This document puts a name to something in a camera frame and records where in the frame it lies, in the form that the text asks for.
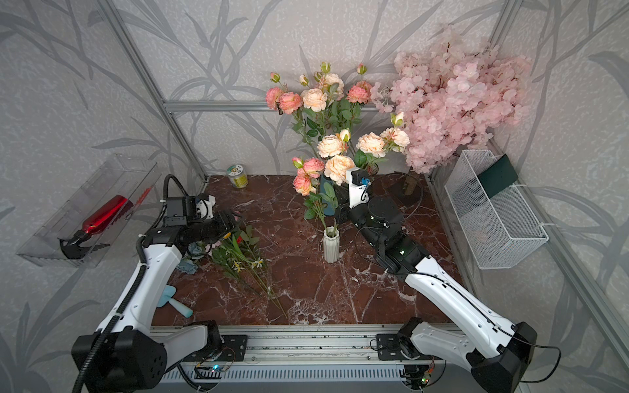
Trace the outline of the small pink rose stem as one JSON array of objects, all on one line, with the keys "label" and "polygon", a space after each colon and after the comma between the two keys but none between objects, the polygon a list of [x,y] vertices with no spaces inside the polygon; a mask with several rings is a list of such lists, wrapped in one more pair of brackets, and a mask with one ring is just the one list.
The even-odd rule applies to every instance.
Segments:
[{"label": "small pink rose stem", "polygon": [[304,160],[301,157],[293,157],[292,163],[296,168],[293,188],[296,193],[304,197],[303,206],[306,208],[304,218],[306,220],[318,219],[324,231],[330,226],[337,228],[336,223],[326,224],[326,218],[334,216],[324,214],[324,203],[319,194],[320,181],[324,176],[324,162],[317,158]]}]

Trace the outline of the small peach rose stem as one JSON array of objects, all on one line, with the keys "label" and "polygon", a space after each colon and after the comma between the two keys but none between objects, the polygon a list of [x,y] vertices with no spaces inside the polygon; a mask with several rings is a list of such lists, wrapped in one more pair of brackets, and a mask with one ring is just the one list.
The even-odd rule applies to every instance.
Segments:
[{"label": "small peach rose stem", "polygon": [[317,144],[317,152],[325,160],[324,175],[337,186],[348,184],[347,170],[355,168],[354,160],[347,155],[350,139],[350,131],[343,129],[323,137]]}]

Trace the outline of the single pink rose stem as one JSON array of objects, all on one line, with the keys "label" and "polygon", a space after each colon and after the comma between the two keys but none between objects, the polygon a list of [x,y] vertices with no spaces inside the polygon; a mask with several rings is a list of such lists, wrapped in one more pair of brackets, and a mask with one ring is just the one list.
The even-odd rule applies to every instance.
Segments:
[{"label": "single pink rose stem", "polygon": [[333,97],[330,124],[336,132],[346,129],[351,134],[362,122],[362,109],[372,101],[372,88],[366,80],[358,80],[347,87],[339,75],[329,74],[329,93]]}]

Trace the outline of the cream rose cluster stem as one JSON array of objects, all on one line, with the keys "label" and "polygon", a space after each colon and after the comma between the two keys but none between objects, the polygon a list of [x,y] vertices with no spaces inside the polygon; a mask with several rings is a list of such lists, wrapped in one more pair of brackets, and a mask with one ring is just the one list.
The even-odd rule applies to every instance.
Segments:
[{"label": "cream rose cluster stem", "polygon": [[311,147],[338,129],[342,120],[340,104],[345,97],[345,84],[338,74],[332,73],[330,62],[321,62],[314,81],[301,93],[302,104],[296,115],[297,132]]}]

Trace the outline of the pink peach rose stem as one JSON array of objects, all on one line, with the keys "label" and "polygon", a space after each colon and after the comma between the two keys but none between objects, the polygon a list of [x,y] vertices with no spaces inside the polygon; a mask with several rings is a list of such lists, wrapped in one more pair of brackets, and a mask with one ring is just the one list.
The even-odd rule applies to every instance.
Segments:
[{"label": "pink peach rose stem", "polygon": [[[298,93],[288,88],[288,85],[282,82],[279,73],[272,72],[270,74],[270,81],[274,83],[275,86],[270,88],[266,93],[266,105],[270,108],[270,110],[276,111],[280,115],[290,116],[293,119],[292,129],[300,136],[302,141],[301,135],[297,132],[298,127],[296,126],[296,115],[302,104],[301,93],[307,89],[307,85],[312,86],[313,84],[307,75],[300,75],[298,82],[304,90],[302,90],[301,93]],[[313,151],[316,157],[321,158],[317,152],[317,144],[319,142],[315,142],[313,147],[307,145],[306,143],[305,144]]]}]

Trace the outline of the pale peach rose cluster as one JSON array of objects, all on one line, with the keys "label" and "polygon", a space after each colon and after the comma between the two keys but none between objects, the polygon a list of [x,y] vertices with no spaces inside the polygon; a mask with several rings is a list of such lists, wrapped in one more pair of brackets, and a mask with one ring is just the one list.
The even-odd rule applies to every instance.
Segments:
[{"label": "pale peach rose cluster", "polygon": [[381,134],[369,133],[361,136],[356,144],[355,165],[362,169],[371,168],[382,162],[389,152],[404,153],[410,145],[408,134],[402,129],[404,113],[391,115],[391,127]]}]

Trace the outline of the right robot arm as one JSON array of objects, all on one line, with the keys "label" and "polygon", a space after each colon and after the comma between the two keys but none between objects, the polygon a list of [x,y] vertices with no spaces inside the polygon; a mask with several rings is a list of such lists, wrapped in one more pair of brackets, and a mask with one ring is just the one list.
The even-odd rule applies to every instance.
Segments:
[{"label": "right robot arm", "polygon": [[410,319],[397,334],[406,358],[434,355],[470,372],[486,392],[513,392],[524,383],[540,347],[532,326],[497,314],[457,283],[403,232],[401,211],[391,198],[351,189],[339,210],[373,247],[377,265],[429,299],[460,329],[453,333]]}]

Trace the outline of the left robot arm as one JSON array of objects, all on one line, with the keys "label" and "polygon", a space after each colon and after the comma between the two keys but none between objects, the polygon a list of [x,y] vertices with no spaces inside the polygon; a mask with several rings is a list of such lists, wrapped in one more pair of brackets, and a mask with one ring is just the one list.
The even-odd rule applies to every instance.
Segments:
[{"label": "left robot arm", "polygon": [[232,211],[213,212],[213,201],[205,193],[171,197],[172,184],[183,187],[176,176],[165,176],[162,209],[135,243],[139,262],[120,298],[96,331],[78,337],[72,347],[78,368],[74,392],[152,389],[191,355],[222,350],[224,340],[214,321],[184,327],[163,342],[151,336],[151,323],[169,278],[189,246],[214,245],[238,227]]}]

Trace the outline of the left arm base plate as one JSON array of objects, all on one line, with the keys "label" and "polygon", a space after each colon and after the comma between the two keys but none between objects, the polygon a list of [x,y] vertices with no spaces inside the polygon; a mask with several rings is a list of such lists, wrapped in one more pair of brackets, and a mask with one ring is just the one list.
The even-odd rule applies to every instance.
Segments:
[{"label": "left arm base plate", "polygon": [[244,362],[247,350],[247,335],[225,335],[222,347],[212,356],[208,357],[208,362],[238,363]]}]

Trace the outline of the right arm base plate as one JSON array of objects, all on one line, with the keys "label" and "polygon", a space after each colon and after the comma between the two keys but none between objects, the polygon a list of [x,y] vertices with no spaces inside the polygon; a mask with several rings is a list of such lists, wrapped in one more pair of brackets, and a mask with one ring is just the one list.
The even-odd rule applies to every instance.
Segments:
[{"label": "right arm base plate", "polygon": [[432,361],[441,360],[431,355],[405,355],[396,334],[380,333],[370,341],[370,347],[377,352],[381,361]]}]

